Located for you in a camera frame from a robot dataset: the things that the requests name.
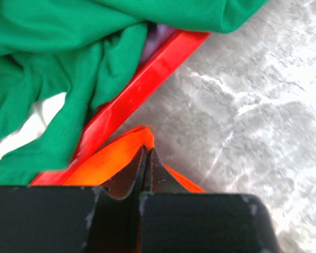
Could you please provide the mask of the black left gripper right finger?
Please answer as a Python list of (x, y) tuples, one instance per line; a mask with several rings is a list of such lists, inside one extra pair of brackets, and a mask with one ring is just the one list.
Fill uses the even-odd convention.
[(146, 160), (146, 191), (153, 193), (187, 193), (188, 190), (164, 167), (152, 148)]

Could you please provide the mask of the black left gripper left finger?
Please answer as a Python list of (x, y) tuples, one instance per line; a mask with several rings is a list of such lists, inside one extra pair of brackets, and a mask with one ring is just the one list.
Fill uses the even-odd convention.
[(141, 146), (131, 161), (101, 186), (114, 199), (125, 199), (139, 186), (142, 187), (145, 172), (147, 148)]

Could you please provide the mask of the orange t shirt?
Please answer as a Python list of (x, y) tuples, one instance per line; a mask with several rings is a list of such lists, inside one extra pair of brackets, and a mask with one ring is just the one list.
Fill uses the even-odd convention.
[(64, 186), (96, 186), (105, 183), (125, 168), (138, 149), (155, 147), (154, 135), (149, 127), (137, 126), (123, 133), (100, 151), (83, 162), (69, 177)]

